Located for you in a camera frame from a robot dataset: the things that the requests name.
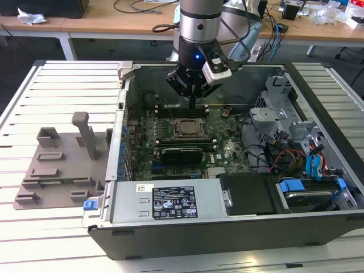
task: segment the plastic bag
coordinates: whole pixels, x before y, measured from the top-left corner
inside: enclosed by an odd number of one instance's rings
[[[314,11],[309,17],[315,25],[328,23],[336,25],[334,18],[340,12],[339,9],[335,8],[333,1],[330,0],[326,6],[319,11]]]
[[[39,24],[39,23],[44,23],[47,20],[45,19],[43,14],[29,14],[29,13],[25,13],[24,11],[22,11],[20,8],[18,8],[18,19],[28,25],[32,25],[32,24]]]
[[[345,12],[352,17],[364,18],[364,0],[349,0]]]

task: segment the floor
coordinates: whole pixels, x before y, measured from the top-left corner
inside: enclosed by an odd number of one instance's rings
[[[62,49],[54,38],[7,37],[9,46],[0,48],[0,114],[11,100],[34,60],[64,60]],[[172,42],[137,40],[92,40],[74,39],[73,44],[79,60],[165,60],[172,52]],[[312,57],[306,55],[307,46],[282,45],[274,62],[321,62],[329,63],[341,77],[351,83],[363,67],[364,50],[343,52],[341,58],[334,57],[338,47],[317,47]],[[364,74],[353,88],[364,95]]]

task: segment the warning label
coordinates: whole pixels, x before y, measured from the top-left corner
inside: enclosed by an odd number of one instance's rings
[[[153,218],[197,218],[194,187],[153,188]]]

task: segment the metal grid table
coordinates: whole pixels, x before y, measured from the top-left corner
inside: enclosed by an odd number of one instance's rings
[[[319,247],[113,261],[81,226],[82,208],[14,210],[42,126],[74,132],[74,111],[88,111],[94,131],[113,126],[117,66],[117,61],[35,66],[1,116],[0,272],[362,272],[364,229]],[[288,269],[291,263],[302,267]]]

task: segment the white paper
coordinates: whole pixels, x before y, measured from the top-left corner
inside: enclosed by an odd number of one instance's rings
[[[45,19],[43,14],[29,14],[29,13],[25,13],[24,11],[22,11],[20,8],[18,8],[18,19],[28,25],[33,25],[33,24],[39,24],[39,23],[44,23],[47,20]]]

